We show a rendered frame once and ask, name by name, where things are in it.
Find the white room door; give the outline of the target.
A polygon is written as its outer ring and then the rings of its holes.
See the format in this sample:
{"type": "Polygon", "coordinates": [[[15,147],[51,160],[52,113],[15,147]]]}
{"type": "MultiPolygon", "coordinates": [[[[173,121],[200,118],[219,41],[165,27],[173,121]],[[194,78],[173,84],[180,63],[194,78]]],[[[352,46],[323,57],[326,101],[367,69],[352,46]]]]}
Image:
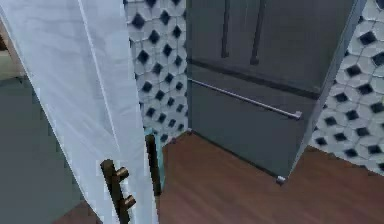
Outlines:
{"type": "Polygon", "coordinates": [[[123,0],[0,0],[0,19],[74,178],[120,224],[100,164],[125,167],[129,224],[159,224],[123,0]]]}

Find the dark grey fridge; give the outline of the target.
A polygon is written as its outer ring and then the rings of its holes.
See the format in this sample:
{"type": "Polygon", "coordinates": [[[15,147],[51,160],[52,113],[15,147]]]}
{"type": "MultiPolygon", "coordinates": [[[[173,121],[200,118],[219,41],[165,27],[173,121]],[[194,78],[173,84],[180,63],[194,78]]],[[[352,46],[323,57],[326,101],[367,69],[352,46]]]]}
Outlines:
{"type": "Polygon", "coordinates": [[[267,0],[250,64],[260,0],[230,0],[221,57],[224,0],[187,0],[190,129],[275,177],[289,178],[329,95],[367,0],[267,0]],[[294,113],[290,119],[189,81],[294,113]]]}

